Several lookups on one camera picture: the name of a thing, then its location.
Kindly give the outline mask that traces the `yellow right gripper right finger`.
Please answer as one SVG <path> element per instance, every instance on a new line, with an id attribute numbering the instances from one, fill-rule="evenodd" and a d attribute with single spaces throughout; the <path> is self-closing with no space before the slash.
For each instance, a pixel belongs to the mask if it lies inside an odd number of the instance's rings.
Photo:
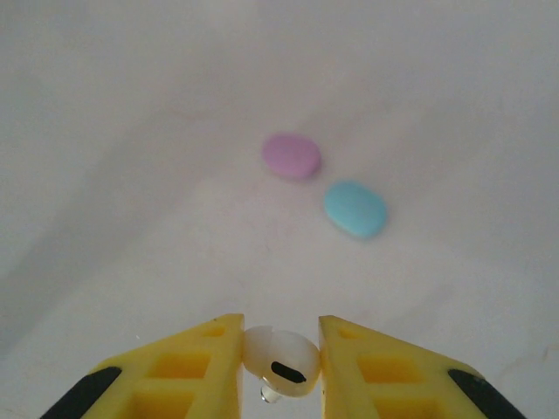
<path id="1" fill-rule="evenodd" d="M 319 318 L 322 419 L 527 419 L 469 365 Z"/>

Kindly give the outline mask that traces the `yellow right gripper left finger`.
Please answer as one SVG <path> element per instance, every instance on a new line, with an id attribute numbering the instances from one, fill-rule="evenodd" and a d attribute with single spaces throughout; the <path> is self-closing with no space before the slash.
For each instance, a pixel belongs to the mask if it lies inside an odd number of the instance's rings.
<path id="1" fill-rule="evenodd" d="M 40 419 L 241 419 L 244 320 L 222 315 L 109 358 Z"/>

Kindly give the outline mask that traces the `white earbud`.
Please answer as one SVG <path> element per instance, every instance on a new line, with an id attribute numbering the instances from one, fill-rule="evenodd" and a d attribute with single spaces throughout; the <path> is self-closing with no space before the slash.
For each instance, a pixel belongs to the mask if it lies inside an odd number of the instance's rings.
<path id="1" fill-rule="evenodd" d="M 321 374 L 320 351 L 311 340 L 272 326 L 244 331 L 242 362 L 262 381 L 260 396 L 267 403 L 309 395 Z"/>

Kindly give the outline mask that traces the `blue earbud charging case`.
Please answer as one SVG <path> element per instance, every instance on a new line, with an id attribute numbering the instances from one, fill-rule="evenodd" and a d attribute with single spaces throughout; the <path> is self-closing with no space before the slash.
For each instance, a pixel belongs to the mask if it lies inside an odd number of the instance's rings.
<path id="1" fill-rule="evenodd" d="M 329 186 L 323 206 L 333 225 L 360 239 L 378 235 L 388 219 L 385 201 L 356 181 L 340 181 Z"/>

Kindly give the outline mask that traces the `pink earbud charging case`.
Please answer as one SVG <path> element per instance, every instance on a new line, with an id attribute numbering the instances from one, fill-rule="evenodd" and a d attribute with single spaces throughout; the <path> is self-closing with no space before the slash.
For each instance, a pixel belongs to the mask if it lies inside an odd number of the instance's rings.
<path id="1" fill-rule="evenodd" d="M 321 168 L 321 150 L 312 139 L 292 133 L 273 134 L 261 148 L 265 165 L 277 176 L 305 180 Z"/>

